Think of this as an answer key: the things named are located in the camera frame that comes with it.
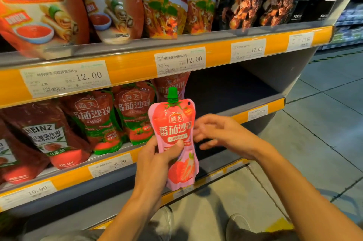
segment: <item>green cap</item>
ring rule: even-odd
[[[168,102],[176,103],[179,101],[178,89],[176,87],[169,87],[168,90]]]

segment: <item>bowl of red sauce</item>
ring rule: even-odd
[[[90,20],[97,31],[107,30],[111,26],[111,17],[105,13],[95,13],[90,15]]]
[[[22,39],[34,44],[47,43],[54,37],[54,29],[42,22],[24,24],[14,28],[14,32]]]

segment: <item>person's right hand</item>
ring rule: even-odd
[[[224,146],[248,160],[256,160],[261,151],[271,146],[231,117],[214,114],[204,115],[195,121],[193,137],[195,142],[212,139],[201,144],[201,150]]]

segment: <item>price tag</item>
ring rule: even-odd
[[[266,39],[231,43],[230,63],[260,58],[265,55]]]
[[[314,32],[290,35],[286,52],[310,48],[314,39]]]
[[[261,106],[254,110],[248,111],[248,121],[257,119],[267,114],[269,114],[269,105]]]
[[[57,192],[57,189],[54,187],[52,181],[45,181],[1,196],[0,208],[2,211],[6,211],[55,192]]]
[[[154,57],[157,64],[158,77],[206,67],[205,47],[159,53],[154,54]]]
[[[230,167],[227,167],[227,173],[236,170],[237,168],[241,167],[243,165],[243,162],[240,161],[237,164],[231,165]]]
[[[190,186],[188,186],[188,187],[186,187],[186,188],[183,188],[182,190],[180,190],[180,191],[178,191],[178,192],[174,193],[174,194],[173,194],[173,198],[174,198],[174,199],[177,199],[177,198],[179,198],[179,197],[183,196],[184,194],[187,194],[187,193],[189,193],[189,192],[193,191],[193,189],[194,189],[194,186],[193,186],[193,185],[190,185]]]
[[[115,158],[109,159],[107,161],[99,162],[94,165],[89,165],[88,169],[93,178],[101,176],[103,174],[109,173],[114,170],[118,170],[121,167],[125,167],[127,165],[133,164],[133,159],[131,158],[131,154],[127,153],[121,156],[117,156]]]
[[[223,170],[221,170],[221,171],[219,171],[217,173],[214,173],[213,175],[210,175],[210,176],[207,177],[206,182],[209,183],[209,182],[211,182],[211,181],[213,181],[213,180],[215,180],[215,179],[217,179],[219,177],[222,177],[223,174],[224,174]]]
[[[111,86],[104,60],[20,69],[33,98]]]

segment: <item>shoe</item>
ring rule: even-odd
[[[241,235],[241,230],[246,230],[250,232],[251,228],[247,220],[240,214],[235,213],[229,217],[226,227],[226,241],[238,240]]]
[[[174,226],[174,216],[170,207],[160,208],[150,219],[149,226],[158,235],[160,241],[169,241]]]

